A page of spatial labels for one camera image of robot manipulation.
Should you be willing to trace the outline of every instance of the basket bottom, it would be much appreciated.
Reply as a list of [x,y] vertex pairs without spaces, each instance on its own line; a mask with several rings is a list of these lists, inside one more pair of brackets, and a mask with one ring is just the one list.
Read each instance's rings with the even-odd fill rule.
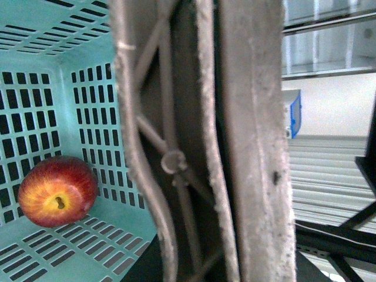
[[25,216],[0,227],[0,281],[120,281],[156,235],[145,210],[98,197],[81,221],[54,229]]

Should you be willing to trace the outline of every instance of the apple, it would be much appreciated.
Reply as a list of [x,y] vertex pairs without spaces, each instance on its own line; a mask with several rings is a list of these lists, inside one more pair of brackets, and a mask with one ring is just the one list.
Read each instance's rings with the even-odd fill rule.
[[83,219],[97,193],[96,176],[83,160],[56,156],[41,161],[26,175],[18,202],[35,224],[56,227]]

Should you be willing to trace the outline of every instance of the white wall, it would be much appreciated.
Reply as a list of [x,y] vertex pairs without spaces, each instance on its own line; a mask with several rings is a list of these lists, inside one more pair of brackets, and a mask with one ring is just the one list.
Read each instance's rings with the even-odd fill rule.
[[376,73],[282,82],[282,90],[301,89],[299,135],[368,136]]

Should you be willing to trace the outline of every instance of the apple stem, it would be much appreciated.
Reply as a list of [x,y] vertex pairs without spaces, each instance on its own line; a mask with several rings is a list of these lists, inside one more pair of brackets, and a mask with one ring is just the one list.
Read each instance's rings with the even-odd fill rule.
[[56,197],[56,201],[59,204],[58,209],[64,209],[65,205],[63,203],[63,200],[60,197]]

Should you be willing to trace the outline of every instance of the turquoise plastic basket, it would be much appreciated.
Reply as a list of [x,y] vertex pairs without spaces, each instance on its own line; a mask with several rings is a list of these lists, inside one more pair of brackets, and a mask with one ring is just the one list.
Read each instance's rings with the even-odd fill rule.
[[[156,229],[123,157],[106,2],[3,0],[0,14],[0,281],[120,281]],[[54,155],[87,161],[100,196],[45,229],[17,194]]]

